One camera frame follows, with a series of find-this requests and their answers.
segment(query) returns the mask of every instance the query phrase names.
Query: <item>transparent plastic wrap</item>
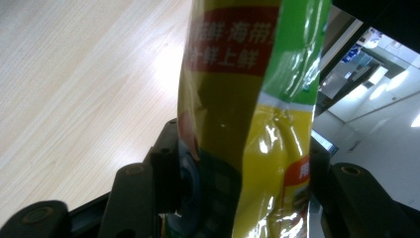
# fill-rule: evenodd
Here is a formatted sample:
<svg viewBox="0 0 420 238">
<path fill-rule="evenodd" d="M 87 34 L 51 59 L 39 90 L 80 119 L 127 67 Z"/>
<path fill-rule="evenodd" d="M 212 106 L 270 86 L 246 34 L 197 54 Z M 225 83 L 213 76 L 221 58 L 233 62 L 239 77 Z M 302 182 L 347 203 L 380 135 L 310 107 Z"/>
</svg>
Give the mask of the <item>transparent plastic wrap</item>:
<svg viewBox="0 0 420 238">
<path fill-rule="evenodd" d="M 178 96 L 192 192 L 165 237 L 306 237 L 328 0 L 194 0 Z"/>
</svg>

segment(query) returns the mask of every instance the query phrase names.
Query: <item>wooden surface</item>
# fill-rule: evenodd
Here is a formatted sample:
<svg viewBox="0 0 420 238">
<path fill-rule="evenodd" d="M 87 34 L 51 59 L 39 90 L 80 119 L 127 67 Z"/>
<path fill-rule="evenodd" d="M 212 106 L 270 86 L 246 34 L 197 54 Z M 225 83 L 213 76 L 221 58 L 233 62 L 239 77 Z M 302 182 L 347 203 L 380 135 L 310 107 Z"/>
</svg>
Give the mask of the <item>wooden surface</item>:
<svg viewBox="0 0 420 238">
<path fill-rule="evenodd" d="M 110 190 L 176 116 L 190 0 L 0 0 L 0 226 Z"/>
</svg>

